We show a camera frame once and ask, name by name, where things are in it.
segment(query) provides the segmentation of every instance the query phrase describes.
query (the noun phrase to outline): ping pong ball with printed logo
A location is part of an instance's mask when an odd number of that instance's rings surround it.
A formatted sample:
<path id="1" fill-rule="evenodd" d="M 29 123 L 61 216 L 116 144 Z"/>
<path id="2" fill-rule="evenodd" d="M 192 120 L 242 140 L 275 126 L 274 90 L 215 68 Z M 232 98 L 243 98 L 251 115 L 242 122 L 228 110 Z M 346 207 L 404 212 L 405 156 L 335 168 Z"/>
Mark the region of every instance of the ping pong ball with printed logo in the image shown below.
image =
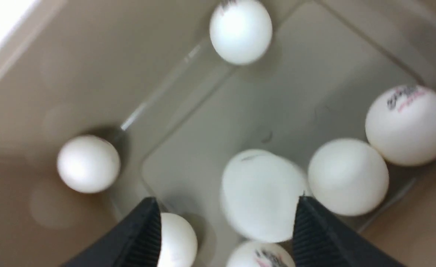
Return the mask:
<path id="1" fill-rule="evenodd" d="M 248 241 L 239 245 L 226 267 L 295 267 L 294 260 L 280 245 Z"/>
<path id="2" fill-rule="evenodd" d="M 272 39 L 272 21 L 257 0 L 227 0 L 216 7 L 210 22 L 216 52 L 235 65 L 260 59 Z"/>
<path id="3" fill-rule="evenodd" d="M 162 247 L 157 267 L 191 267 L 198 241 L 191 225 L 181 216 L 162 213 Z"/>
<path id="4" fill-rule="evenodd" d="M 418 166 L 436 159 L 436 92 L 398 86 L 379 96 L 366 118 L 369 143 L 393 164 Z"/>

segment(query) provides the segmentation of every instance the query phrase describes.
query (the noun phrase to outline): container wall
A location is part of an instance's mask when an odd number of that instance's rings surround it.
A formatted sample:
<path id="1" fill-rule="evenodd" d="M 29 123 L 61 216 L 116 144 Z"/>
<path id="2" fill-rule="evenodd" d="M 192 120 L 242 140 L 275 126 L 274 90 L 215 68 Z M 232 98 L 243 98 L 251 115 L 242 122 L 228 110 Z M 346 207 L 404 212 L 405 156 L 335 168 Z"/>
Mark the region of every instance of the container wall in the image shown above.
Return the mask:
<path id="1" fill-rule="evenodd" d="M 59 266 L 115 224 L 100 196 L 0 158 L 0 267 Z"/>

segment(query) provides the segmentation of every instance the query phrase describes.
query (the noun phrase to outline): printed logo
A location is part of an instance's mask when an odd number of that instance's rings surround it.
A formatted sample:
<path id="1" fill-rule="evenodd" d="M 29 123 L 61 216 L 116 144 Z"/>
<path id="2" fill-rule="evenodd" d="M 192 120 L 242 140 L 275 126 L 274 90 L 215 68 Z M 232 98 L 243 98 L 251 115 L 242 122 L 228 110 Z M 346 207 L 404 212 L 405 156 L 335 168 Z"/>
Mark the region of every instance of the printed logo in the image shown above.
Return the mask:
<path id="1" fill-rule="evenodd" d="M 223 8 L 223 9 L 225 9 L 226 7 L 228 7 L 229 5 L 231 5 L 231 4 L 236 4 L 237 3 L 237 0 L 222 0 L 221 1 L 221 7 Z"/>
<path id="2" fill-rule="evenodd" d="M 256 262 L 259 264 L 259 267 L 288 267 L 282 261 L 282 257 L 277 254 L 261 249 L 255 251 L 256 254 Z"/>
<path id="3" fill-rule="evenodd" d="M 393 95 L 387 100 L 386 104 L 388 109 L 393 111 L 397 107 L 398 101 L 405 96 L 406 101 L 404 101 L 397 109 L 398 112 L 401 112 L 404 108 L 410 106 L 416 98 L 424 95 L 425 92 L 418 86 L 401 86 L 396 89 L 395 93 L 393 93 Z"/>

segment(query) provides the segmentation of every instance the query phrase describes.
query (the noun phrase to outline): ping pong ball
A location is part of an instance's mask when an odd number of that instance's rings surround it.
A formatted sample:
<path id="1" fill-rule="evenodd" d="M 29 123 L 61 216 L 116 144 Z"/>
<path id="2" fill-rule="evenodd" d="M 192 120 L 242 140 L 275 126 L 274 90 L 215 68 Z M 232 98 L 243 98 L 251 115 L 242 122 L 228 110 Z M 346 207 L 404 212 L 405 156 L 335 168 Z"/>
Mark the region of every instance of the ping pong ball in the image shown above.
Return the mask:
<path id="1" fill-rule="evenodd" d="M 296 164 L 264 150 L 235 155 L 223 172 L 221 208 L 236 232 L 277 243 L 292 238 L 299 197 L 309 195 Z"/>
<path id="2" fill-rule="evenodd" d="M 121 160 L 113 145 L 93 135 L 69 140 L 57 159 L 61 179 L 81 193 L 97 193 L 109 188 L 120 167 Z"/>
<path id="3" fill-rule="evenodd" d="M 257 0 L 227 0 L 214 11 L 210 37 L 216 52 L 235 65 L 260 59 L 272 40 L 272 21 Z"/>
<path id="4" fill-rule="evenodd" d="M 314 197 L 328 210 L 358 216 L 383 201 L 389 172 L 381 155 L 365 142 L 336 139 L 313 155 L 308 182 Z"/>
<path id="5" fill-rule="evenodd" d="M 238 246 L 226 267 L 295 267 L 294 260 L 280 245 L 248 241 Z"/>
<path id="6" fill-rule="evenodd" d="M 182 217 L 162 213 L 162 247 L 157 267 L 191 267 L 198 241 L 191 225 Z"/>
<path id="7" fill-rule="evenodd" d="M 436 159 L 436 93 L 398 86 L 371 105 L 366 118 L 370 144 L 387 161 L 418 166 Z"/>

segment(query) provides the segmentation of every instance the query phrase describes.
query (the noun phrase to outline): white ball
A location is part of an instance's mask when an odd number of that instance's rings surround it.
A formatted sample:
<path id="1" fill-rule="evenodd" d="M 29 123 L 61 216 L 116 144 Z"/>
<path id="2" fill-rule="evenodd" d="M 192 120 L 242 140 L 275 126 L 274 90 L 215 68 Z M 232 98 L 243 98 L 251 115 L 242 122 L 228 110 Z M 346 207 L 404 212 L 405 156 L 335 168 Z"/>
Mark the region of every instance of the white ball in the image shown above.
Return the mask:
<path id="1" fill-rule="evenodd" d="M 381 155 L 365 142 L 336 139 L 313 155 L 308 182 L 315 198 L 330 211 L 357 216 L 383 201 L 389 172 Z"/>
<path id="2" fill-rule="evenodd" d="M 162 213 L 162 248 L 157 267 L 191 267 L 198 241 L 191 225 L 182 217 Z"/>
<path id="3" fill-rule="evenodd" d="M 422 86 L 386 91 L 368 111 L 366 133 L 394 164 L 418 166 L 436 159 L 436 93 Z"/>
<path id="4" fill-rule="evenodd" d="M 260 59 L 272 40 L 272 21 L 257 0 L 228 0 L 214 11 L 210 37 L 216 52 L 235 65 Z"/>
<path id="5" fill-rule="evenodd" d="M 240 235 L 277 243 L 292 238 L 299 197 L 310 195 L 296 164 L 263 150 L 237 154 L 223 172 L 221 205 Z"/>
<path id="6" fill-rule="evenodd" d="M 295 267 L 294 260 L 280 245 L 249 241 L 238 246 L 226 267 Z"/>
<path id="7" fill-rule="evenodd" d="M 69 140 L 57 161 L 61 179 L 81 193 L 97 193 L 111 186 L 121 167 L 116 149 L 104 139 L 84 135 Z"/>

